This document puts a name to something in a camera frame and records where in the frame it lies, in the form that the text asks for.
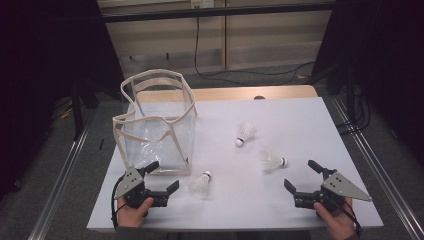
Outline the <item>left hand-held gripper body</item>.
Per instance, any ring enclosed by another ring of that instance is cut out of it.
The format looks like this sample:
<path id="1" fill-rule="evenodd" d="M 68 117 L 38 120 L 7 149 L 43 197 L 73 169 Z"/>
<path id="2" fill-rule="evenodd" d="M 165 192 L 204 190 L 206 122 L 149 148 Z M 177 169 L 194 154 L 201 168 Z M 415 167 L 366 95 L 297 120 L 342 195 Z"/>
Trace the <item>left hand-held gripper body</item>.
<path id="1" fill-rule="evenodd" d="M 114 190 L 113 199 L 124 197 L 129 207 L 137 209 L 147 198 L 153 198 L 153 207 L 166 207 L 169 199 L 167 191 L 147 189 L 144 177 L 140 175 L 139 169 L 129 167 Z"/>

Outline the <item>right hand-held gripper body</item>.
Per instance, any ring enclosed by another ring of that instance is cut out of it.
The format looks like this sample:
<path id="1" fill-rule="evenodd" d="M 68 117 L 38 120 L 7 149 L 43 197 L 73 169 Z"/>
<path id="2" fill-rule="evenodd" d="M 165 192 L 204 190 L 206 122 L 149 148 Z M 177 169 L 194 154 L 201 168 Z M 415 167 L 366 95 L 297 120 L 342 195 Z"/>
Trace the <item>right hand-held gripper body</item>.
<path id="1" fill-rule="evenodd" d="M 345 198 L 371 202 L 372 198 L 341 173 L 335 171 L 321 184 L 321 188 L 312 193 L 298 192 L 293 188 L 294 204 L 297 208 L 313 209 L 314 203 L 321 203 L 328 211 L 342 207 Z"/>

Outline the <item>clear bag with beige trim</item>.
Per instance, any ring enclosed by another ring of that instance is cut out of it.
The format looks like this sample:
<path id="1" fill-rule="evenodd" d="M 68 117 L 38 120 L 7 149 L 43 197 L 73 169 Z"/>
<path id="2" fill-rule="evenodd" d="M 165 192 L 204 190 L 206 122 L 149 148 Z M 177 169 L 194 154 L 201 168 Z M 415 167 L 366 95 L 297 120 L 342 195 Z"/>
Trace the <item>clear bag with beige trim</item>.
<path id="1" fill-rule="evenodd" d="M 157 161 L 156 174 L 191 173 L 197 110 L 183 75 L 148 70 L 121 83 L 125 113 L 112 118 L 124 165 L 141 168 Z"/>

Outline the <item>white feather shuttlecock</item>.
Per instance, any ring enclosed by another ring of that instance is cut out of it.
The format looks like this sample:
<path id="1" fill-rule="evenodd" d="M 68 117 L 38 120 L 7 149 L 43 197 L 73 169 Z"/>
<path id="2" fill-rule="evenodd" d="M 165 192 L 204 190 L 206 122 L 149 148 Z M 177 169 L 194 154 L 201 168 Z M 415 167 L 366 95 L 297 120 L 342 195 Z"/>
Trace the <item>white feather shuttlecock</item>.
<path id="1" fill-rule="evenodd" d="M 273 155 L 267 150 L 260 153 L 260 162 L 262 170 L 265 172 L 284 168 L 288 165 L 288 161 L 284 157 Z"/>
<path id="2" fill-rule="evenodd" d="M 210 171 L 203 172 L 200 177 L 188 185 L 189 192 L 199 197 L 200 199 L 205 199 L 208 195 L 211 178 L 212 174 Z"/>
<path id="3" fill-rule="evenodd" d="M 256 133 L 256 127 L 250 123 L 244 122 L 240 125 L 238 135 L 235 140 L 237 147 L 242 147 Z"/>

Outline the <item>person's left hand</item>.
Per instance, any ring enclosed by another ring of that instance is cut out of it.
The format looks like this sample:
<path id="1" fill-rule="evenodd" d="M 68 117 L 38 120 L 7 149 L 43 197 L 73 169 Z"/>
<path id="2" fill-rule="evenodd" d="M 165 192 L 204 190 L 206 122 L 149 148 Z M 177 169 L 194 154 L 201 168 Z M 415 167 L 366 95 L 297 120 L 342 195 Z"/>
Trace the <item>person's left hand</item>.
<path id="1" fill-rule="evenodd" d="M 153 198 L 147 198 L 137 209 L 134 209 L 127 205 L 126 199 L 124 197 L 119 198 L 117 201 L 118 225 L 120 227 L 141 227 L 144 221 L 144 217 L 147 215 L 147 212 L 153 203 Z"/>

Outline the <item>person's right hand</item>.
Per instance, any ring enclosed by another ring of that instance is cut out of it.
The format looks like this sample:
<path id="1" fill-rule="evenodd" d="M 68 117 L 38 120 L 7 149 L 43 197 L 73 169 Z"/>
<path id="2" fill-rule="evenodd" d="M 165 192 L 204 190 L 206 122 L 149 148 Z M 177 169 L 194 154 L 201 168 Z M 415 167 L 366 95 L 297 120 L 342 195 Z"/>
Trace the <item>person's right hand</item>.
<path id="1" fill-rule="evenodd" d="M 331 240 L 352 240 L 356 237 L 354 222 L 344 212 L 330 213 L 319 202 L 314 203 L 314 209 L 325 222 Z"/>

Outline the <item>white table mat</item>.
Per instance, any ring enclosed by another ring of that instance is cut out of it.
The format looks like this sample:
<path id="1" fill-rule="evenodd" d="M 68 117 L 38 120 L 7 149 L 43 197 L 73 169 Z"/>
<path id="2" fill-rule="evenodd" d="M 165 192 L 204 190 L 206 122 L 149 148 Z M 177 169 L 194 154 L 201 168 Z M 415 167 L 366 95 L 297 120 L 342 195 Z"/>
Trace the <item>white table mat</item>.
<path id="1" fill-rule="evenodd" d="M 156 231 L 241 231 L 313 229 L 321 221 L 311 210 L 297 208 L 285 189 L 314 192 L 322 177 L 309 160 L 336 169 L 358 187 L 364 185 L 319 98 L 199 101 L 191 158 L 191 175 L 179 176 L 179 189 L 165 208 L 149 211 L 144 226 Z M 235 145 L 247 122 L 256 133 L 242 147 Z M 260 153 L 284 157 L 288 165 L 265 172 Z M 188 185 L 203 172 L 212 174 L 205 199 Z"/>

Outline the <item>black metal stand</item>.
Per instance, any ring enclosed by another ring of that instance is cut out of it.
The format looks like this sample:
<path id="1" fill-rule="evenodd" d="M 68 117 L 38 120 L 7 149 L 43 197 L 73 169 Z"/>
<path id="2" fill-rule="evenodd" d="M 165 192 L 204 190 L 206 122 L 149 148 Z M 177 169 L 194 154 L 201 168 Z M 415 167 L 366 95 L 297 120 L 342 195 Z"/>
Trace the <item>black metal stand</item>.
<path id="1" fill-rule="evenodd" d="M 355 83 L 353 71 L 348 64 L 335 64 L 332 72 L 327 77 L 327 91 L 330 95 L 336 95 L 342 89 L 346 91 L 348 120 L 351 123 L 355 123 Z"/>
<path id="2" fill-rule="evenodd" d="M 71 100 L 75 126 L 74 140 L 78 140 L 84 130 L 80 102 L 83 102 L 88 109 L 95 109 L 99 105 L 99 100 L 95 96 L 94 83 L 88 80 L 74 81 Z"/>

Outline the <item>beige wooden cabinet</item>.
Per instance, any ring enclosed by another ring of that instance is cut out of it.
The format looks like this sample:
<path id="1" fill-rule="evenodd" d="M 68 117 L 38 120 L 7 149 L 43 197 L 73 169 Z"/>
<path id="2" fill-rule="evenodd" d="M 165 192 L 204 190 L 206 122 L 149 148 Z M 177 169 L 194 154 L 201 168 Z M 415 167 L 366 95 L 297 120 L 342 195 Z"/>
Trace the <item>beige wooden cabinet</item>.
<path id="1" fill-rule="evenodd" d="M 335 0 L 98 0 L 125 75 L 183 74 L 312 61 Z"/>

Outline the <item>dark curtain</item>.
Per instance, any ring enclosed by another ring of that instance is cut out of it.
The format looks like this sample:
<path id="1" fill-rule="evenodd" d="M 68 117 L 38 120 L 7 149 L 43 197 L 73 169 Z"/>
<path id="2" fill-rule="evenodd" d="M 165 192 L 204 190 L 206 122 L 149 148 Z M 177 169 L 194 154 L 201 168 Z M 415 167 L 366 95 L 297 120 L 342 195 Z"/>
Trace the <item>dark curtain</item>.
<path id="1" fill-rule="evenodd" d="M 0 200 L 15 190 L 54 103 L 115 93 L 123 73 L 98 0 L 0 0 Z"/>
<path id="2" fill-rule="evenodd" d="M 424 0 L 335 0 L 312 75 L 353 78 L 424 165 Z"/>

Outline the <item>metal floor rail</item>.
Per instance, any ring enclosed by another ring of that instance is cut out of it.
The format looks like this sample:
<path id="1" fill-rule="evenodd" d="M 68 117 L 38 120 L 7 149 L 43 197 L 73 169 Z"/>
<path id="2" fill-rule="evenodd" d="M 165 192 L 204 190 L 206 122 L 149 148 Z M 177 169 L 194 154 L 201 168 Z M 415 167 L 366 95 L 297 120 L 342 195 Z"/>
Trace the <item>metal floor rail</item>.
<path id="1" fill-rule="evenodd" d="M 385 192 L 389 202 L 394 208 L 400 221 L 404 225 L 412 240 L 424 240 L 424 228 L 421 226 L 419 219 L 412 211 L 411 207 L 401 195 L 394 185 L 392 179 L 379 161 L 379 158 L 371 148 L 362 131 L 352 124 L 348 117 L 347 107 L 339 97 L 333 97 L 332 102 L 337 109 L 343 121 L 347 121 L 347 129 L 349 135 L 354 139 L 356 145 L 360 149 L 363 157 L 373 172 L 375 178 L 379 182 L 381 188 Z"/>
<path id="2" fill-rule="evenodd" d="M 45 240 L 63 197 L 65 187 L 84 146 L 88 131 L 89 127 L 84 127 L 80 135 L 73 141 L 61 172 L 27 240 Z"/>

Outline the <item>white wall socket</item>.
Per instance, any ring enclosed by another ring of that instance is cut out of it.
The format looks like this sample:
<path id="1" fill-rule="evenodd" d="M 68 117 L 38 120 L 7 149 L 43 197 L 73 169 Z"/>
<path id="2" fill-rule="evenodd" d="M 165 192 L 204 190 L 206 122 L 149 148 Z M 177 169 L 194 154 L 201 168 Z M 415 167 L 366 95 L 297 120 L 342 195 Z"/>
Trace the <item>white wall socket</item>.
<path id="1" fill-rule="evenodd" d="M 191 0 L 192 9 L 202 9 L 202 8 L 214 8 L 214 0 Z"/>

